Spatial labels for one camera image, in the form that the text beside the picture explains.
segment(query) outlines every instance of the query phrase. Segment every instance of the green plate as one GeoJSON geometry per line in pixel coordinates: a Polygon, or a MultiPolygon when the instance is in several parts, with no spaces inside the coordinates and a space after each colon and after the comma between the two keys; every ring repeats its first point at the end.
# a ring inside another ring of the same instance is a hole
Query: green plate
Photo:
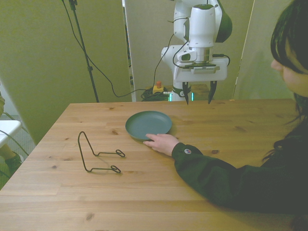
{"type": "Polygon", "coordinates": [[[169,116],[157,111],[144,111],[132,115],[125,124],[126,131],[131,137],[147,141],[146,134],[166,134],[171,129],[169,116]]]}

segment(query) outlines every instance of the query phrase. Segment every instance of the black hair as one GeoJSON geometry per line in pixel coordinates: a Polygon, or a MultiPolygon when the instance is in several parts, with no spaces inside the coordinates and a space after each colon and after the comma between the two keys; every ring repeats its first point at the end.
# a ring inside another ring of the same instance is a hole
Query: black hair
{"type": "MultiPolygon", "coordinates": [[[[271,38],[271,52],[275,60],[300,73],[286,53],[286,43],[300,62],[308,70],[308,0],[293,0],[280,15],[271,38]]],[[[295,108],[299,124],[285,136],[274,143],[274,149],[263,159],[269,159],[274,153],[283,152],[292,159],[308,161],[308,98],[294,93],[295,108]]]]}

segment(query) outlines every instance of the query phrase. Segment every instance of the hand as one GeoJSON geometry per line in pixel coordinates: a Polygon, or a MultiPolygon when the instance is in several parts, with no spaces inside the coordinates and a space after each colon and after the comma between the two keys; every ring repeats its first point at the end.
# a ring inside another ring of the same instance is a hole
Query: hand
{"type": "Polygon", "coordinates": [[[144,141],[143,143],[153,150],[171,156],[174,146],[179,143],[179,140],[168,134],[146,134],[146,137],[153,141],[144,141]]]}

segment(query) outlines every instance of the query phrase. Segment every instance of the jacket sleeve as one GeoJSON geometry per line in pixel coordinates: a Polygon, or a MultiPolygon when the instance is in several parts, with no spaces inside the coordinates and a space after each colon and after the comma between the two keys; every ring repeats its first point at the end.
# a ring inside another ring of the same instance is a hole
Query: jacket sleeve
{"type": "Polygon", "coordinates": [[[175,146],[172,157],[180,177],[217,205],[283,213],[290,212],[296,204],[289,199],[294,197],[294,178],[286,166],[246,165],[235,168],[217,158],[204,156],[196,147],[183,143],[175,146]]]}

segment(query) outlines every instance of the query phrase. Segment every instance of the wood grain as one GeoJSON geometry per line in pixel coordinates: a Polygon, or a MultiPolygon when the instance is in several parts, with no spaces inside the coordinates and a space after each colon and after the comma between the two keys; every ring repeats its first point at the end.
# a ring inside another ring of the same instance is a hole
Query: wood grain
{"type": "Polygon", "coordinates": [[[260,214],[208,202],[177,175],[174,160],[132,139],[125,122],[156,110],[170,116],[175,135],[205,155],[260,166],[296,123],[292,100],[71,104],[0,191],[0,230],[288,231],[293,215],[260,214]],[[88,168],[84,170],[78,134],[88,168]]]}

